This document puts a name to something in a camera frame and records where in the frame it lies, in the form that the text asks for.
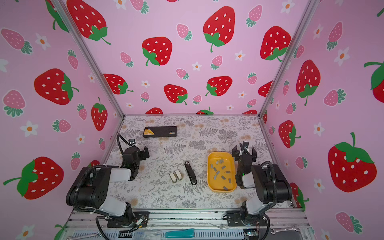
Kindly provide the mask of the beige eraser left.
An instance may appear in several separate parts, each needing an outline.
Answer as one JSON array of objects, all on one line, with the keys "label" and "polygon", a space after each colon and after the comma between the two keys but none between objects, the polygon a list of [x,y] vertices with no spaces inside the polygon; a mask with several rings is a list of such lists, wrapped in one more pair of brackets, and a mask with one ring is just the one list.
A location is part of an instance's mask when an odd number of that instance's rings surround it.
[{"label": "beige eraser left", "polygon": [[176,182],[177,182],[177,178],[176,178],[176,176],[175,176],[174,173],[169,173],[169,176],[170,176],[170,178],[171,178],[171,180],[172,180],[173,183],[176,183]]}]

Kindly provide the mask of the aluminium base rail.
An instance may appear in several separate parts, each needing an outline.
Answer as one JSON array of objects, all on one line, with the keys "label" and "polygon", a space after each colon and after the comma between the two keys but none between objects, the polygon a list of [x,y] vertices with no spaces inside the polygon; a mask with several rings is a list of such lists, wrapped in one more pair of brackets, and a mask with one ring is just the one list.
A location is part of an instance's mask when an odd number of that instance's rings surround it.
[{"label": "aluminium base rail", "polygon": [[230,227],[224,216],[237,209],[134,209],[149,212],[146,227],[108,228],[96,214],[73,212],[63,227],[61,240],[168,240],[168,231],[194,229],[195,236],[180,240],[314,240],[314,230],[301,209],[268,210],[267,223]]}]

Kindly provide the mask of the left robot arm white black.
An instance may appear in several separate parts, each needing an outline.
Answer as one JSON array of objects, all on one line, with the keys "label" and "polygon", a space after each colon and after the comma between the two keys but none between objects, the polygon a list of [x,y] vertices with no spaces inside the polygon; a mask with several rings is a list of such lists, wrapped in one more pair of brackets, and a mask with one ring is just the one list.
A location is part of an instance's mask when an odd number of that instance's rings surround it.
[{"label": "left robot arm white black", "polygon": [[121,166],[95,165],[84,167],[66,196],[68,206],[78,213],[95,213],[98,221],[104,219],[108,228],[131,228],[132,231],[146,227],[149,212],[134,212],[128,202],[109,194],[109,187],[117,182],[134,181],[139,173],[141,161],[150,157],[147,147],[140,150],[134,139],[126,140],[117,135],[122,154]]}]

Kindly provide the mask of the yellow plastic tray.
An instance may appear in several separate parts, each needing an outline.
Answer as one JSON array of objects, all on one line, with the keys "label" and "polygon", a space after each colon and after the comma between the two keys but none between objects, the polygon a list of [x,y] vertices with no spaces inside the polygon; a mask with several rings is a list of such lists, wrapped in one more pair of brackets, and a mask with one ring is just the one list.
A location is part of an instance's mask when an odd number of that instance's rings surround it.
[{"label": "yellow plastic tray", "polygon": [[226,152],[212,152],[208,155],[208,186],[215,193],[230,193],[237,188],[235,159]]}]

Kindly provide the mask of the teal handled tool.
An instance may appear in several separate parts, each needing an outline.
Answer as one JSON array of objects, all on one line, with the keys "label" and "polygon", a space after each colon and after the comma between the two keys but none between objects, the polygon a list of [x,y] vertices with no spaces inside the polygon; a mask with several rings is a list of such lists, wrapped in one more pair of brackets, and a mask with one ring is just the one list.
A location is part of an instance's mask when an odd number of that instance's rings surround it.
[{"label": "teal handled tool", "polygon": [[194,236],[195,236],[194,229],[168,231],[165,233],[166,239],[186,239],[186,238],[193,238]]}]

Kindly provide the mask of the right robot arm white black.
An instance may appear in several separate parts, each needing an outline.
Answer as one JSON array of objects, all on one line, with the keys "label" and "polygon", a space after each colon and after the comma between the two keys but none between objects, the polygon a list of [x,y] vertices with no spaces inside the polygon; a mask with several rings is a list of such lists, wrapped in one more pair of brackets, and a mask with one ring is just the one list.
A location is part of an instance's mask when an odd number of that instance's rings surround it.
[{"label": "right robot arm white black", "polygon": [[279,166],[270,161],[255,165],[257,151],[248,151],[247,142],[232,149],[232,157],[238,163],[235,181],[241,189],[255,189],[256,194],[243,202],[239,210],[228,211],[224,216],[228,226],[256,226],[267,223],[266,212],[277,203],[292,199],[293,193]]}]

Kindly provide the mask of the black tool case yellow label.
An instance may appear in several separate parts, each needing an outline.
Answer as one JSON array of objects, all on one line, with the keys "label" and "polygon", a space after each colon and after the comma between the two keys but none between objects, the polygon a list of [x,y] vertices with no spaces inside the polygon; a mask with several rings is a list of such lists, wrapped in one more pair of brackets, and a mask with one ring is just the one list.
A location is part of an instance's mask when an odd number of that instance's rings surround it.
[{"label": "black tool case yellow label", "polygon": [[177,126],[145,127],[144,138],[170,138],[177,136]]}]

